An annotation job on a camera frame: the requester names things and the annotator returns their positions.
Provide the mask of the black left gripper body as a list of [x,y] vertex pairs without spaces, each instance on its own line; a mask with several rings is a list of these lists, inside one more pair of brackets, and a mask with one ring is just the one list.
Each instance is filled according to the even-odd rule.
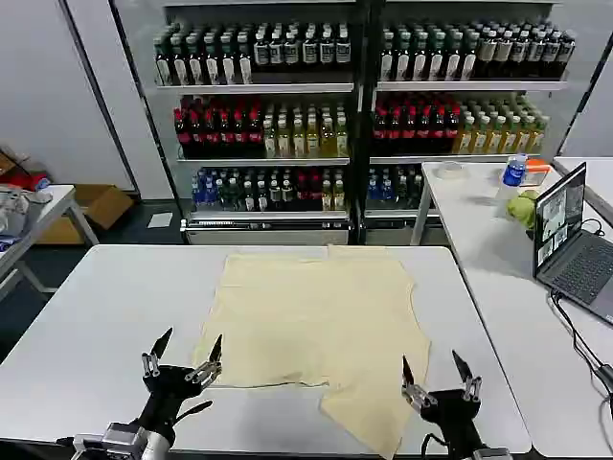
[[149,392],[148,401],[137,419],[143,429],[155,432],[168,442],[174,442],[174,425],[183,402],[198,397],[203,388],[200,383],[187,381],[190,368],[162,365],[159,375],[143,377]]

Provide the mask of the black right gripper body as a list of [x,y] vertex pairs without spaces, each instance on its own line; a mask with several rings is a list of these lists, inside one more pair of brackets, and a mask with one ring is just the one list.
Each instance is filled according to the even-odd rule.
[[426,422],[436,425],[443,436],[448,453],[473,453],[482,447],[482,440],[474,424],[481,401],[465,397],[463,389],[434,391],[420,409]]

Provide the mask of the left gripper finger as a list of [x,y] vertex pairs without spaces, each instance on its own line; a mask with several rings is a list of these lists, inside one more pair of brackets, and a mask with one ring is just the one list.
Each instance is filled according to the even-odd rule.
[[185,381],[198,384],[200,387],[209,387],[222,372],[221,355],[222,335],[220,334],[208,359],[188,373]]
[[168,328],[159,338],[157,338],[149,353],[142,354],[142,363],[144,367],[144,378],[158,377],[160,375],[159,359],[165,352],[170,337],[172,328]]

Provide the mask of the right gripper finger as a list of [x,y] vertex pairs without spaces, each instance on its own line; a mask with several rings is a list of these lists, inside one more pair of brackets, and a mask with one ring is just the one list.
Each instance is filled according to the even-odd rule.
[[467,362],[463,360],[455,350],[452,351],[452,356],[461,380],[465,385],[463,399],[467,402],[479,403],[481,401],[480,390],[482,378],[479,376],[475,377],[472,374]]
[[438,401],[432,395],[415,383],[406,356],[402,357],[402,375],[402,395],[416,412],[421,413],[423,409],[434,407],[438,404]]

